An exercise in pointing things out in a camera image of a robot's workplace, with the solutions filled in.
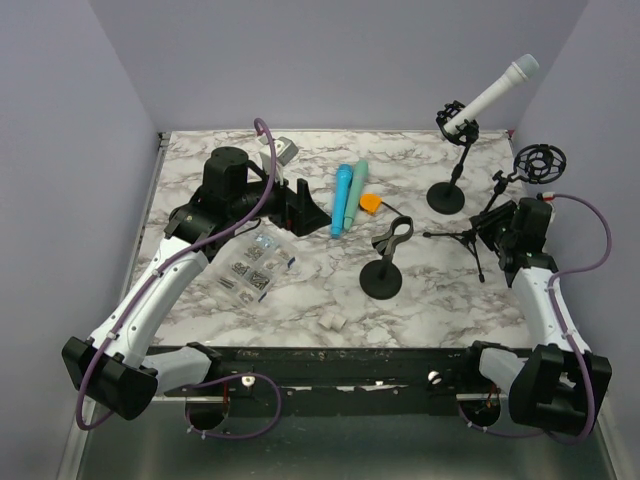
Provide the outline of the orange tape measure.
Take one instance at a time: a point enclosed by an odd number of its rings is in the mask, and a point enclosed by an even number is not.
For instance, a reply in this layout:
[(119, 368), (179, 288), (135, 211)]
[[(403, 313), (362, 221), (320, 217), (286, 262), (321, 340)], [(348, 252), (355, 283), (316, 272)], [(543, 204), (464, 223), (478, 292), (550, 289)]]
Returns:
[(381, 197), (372, 193), (363, 194), (359, 200), (360, 209), (369, 215), (374, 215), (381, 205)]

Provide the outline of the white microphone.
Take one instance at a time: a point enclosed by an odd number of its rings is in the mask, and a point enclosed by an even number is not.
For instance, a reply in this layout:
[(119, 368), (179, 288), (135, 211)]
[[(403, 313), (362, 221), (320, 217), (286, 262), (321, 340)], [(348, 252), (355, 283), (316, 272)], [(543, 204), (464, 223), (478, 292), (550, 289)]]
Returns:
[(445, 132), (457, 133), (459, 126), (463, 126), (466, 121), (474, 121), (480, 113), (511, 89), (528, 81), (538, 70), (539, 63), (531, 54), (525, 54), (513, 61), (495, 82), (444, 125)]

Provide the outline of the mint green microphone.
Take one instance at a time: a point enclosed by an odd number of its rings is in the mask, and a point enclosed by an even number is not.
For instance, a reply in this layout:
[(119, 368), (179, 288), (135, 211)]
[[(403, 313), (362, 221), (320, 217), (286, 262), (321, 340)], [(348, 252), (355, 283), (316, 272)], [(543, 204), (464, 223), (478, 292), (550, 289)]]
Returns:
[(344, 213), (344, 231), (349, 231), (353, 225), (356, 211), (359, 208), (362, 190), (368, 177), (368, 172), (369, 164), (365, 159), (360, 159), (353, 168), (353, 174)]

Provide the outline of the clear plastic screw box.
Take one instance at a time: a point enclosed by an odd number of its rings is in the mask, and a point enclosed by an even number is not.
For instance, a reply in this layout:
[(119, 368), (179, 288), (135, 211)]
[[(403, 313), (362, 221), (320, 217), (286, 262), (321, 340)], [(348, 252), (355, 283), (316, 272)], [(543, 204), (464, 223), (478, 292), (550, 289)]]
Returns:
[(213, 278), (236, 305), (261, 303), (295, 264), (296, 248), (274, 229), (259, 226), (227, 243), (213, 260)]

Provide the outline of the black round-base microphone stand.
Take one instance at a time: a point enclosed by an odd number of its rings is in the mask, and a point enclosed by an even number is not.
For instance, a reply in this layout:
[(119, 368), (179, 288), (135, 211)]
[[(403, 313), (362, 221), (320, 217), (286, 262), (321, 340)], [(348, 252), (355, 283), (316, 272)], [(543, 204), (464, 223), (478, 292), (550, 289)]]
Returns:
[(397, 246), (408, 241), (413, 233), (413, 219), (399, 216), (391, 222), (384, 234), (371, 239), (372, 247), (381, 258), (368, 262), (360, 272), (360, 287), (367, 296), (376, 300), (388, 300), (399, 293), (402, 274), (393, 263), (393, 257)]

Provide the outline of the blue microphone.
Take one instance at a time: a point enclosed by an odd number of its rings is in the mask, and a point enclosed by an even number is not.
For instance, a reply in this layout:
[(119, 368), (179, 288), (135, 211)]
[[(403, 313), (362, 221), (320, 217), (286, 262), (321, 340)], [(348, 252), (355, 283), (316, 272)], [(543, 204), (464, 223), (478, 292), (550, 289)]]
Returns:
[(332, 238), (339, 238), (343, 231), (344, 214), (352, 176), (353, 169), (350, 165), (342, 164), (338, 167), (336, 172), (335, 195), (330, 228), (330, 235)]

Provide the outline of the black shock-mount tripod stand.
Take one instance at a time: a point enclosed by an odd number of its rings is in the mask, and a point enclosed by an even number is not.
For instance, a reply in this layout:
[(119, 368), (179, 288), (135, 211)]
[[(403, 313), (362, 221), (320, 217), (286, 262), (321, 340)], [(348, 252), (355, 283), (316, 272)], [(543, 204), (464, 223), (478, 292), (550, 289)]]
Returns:
[[(532, 144), (518, 152), (513, 163), (513, 170), (509, 175), (502, 171), (494, 174), (496, 182), (494, 193), (482, 212), (497, 208), (494, 203), (506, 190), (506, 187), (516, 181), (532, 185), (549, 184), (564, 173), (567, 158), (562, 150), (548, 144)], [(557, 264), (553, 257), (543, 251), (546, 233), (550, 225), (547, 206), (532, 197), (523, 197), (515, 202), (517, 209), (512, 221), (512, 229), (517, 234), (516, 245), (506, 250), (498, 258), (499, 268), (504, 272), (508, 286), (513, 284), (515, 276), (522, 268), (538, 267), (556, 272)], [(460, 243), (480, 266), (480, 259), (476, 248), (476, 241), (481, 240), (472, 229), (462, 232), (424, 232), (425, 238), (446, 237)]]

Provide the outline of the small white plastic fitting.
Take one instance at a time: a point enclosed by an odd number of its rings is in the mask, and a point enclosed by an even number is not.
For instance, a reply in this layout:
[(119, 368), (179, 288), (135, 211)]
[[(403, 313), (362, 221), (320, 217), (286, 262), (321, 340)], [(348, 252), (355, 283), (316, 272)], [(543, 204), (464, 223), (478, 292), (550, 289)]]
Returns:
[(346, 318), (333, 312), (325, 312), (318, 320), (318, 324), (326, 330), (340, 332), (346, 323)]

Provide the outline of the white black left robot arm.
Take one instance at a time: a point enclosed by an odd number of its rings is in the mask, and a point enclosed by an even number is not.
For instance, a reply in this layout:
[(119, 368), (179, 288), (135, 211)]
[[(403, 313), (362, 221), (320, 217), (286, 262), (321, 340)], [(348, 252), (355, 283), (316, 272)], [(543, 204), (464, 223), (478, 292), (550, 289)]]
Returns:
[(157, 394), (190, 385), (209, 395), (220, 387), (222, 372), (210, 348), (194, 342), (165, 354), (148, 349), (186, 287), (254, 217), (298, 237), (331, 222), (305, 180), (291, 190), (287, 182), (270, 179), (245, 151), (214, 149), (201, 186), (172, 211), (156, 253), (122, 303), (88, 339), (72, 337), (64, 345), (62, 358), (81, 397), (132, 420)]

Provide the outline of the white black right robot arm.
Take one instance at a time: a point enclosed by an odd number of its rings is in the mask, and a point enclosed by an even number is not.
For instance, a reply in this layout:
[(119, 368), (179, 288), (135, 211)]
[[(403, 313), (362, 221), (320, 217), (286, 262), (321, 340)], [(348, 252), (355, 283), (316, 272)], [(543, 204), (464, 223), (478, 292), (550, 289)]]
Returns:
[(459, 371), (471, 391), (498, 386), (514, 423), (579, 442), (594, 427), (612, 368), (581, 338), (562, 296), (560, 280), (568, 273), (543, 250), (557, 197), (545, 192), (472, 217), (473, 230), (499, 259), (535, 347), (522, 360), (506, 347), (486, 346)]

